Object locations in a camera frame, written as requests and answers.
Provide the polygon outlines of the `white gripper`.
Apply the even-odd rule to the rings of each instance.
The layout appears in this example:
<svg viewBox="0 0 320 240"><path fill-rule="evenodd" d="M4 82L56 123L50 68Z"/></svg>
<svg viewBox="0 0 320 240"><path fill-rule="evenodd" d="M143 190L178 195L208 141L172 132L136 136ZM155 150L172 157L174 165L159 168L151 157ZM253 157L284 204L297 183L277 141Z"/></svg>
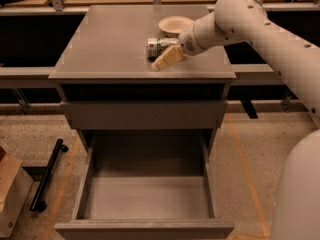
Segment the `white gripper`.
<svg viewBox="0 0 320 240"><path fill-rule="evenodd" d="M161 71L184 59L184 53L190 56L201 54L208 50L208 28L199 21L189 24L178 36L178 44L168 47L152 63L154 71Z"/></svg>

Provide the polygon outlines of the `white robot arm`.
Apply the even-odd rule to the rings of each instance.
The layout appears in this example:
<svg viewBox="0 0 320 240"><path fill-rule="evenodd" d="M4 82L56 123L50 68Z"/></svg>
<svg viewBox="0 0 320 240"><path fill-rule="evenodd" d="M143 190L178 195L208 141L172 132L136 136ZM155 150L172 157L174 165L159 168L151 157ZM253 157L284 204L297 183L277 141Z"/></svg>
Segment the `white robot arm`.
<svg viewBox="0 0 320 240"><path fill-rule="evenodd" d="M268 19L254 0L218 0L152 64L162 70L215 46L247 42L320 118L320 48ZM320 130L288 155L276 194L270 240L320 240Z"/></svg>

